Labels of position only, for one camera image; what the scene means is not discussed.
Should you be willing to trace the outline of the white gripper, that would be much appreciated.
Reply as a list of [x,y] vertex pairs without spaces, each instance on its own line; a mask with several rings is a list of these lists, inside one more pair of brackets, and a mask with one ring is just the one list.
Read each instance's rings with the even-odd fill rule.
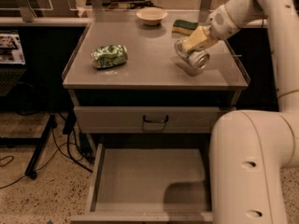
[[189,53],[198,48],[208,49],[236,34],[240,20],[237,7],[221,5],[209,16],[210,26],[198,26],[182,43],[182,50]]

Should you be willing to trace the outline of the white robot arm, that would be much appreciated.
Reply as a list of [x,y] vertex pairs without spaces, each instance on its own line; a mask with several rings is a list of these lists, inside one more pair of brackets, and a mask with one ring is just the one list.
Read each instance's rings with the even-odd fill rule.
[[288,224],[280,183],[299,165],[299,16],[294,0],[230,0],[183,42],[190,53],[267,20],[278,111],[238,110],[216,122],[209,165],[214,224]]

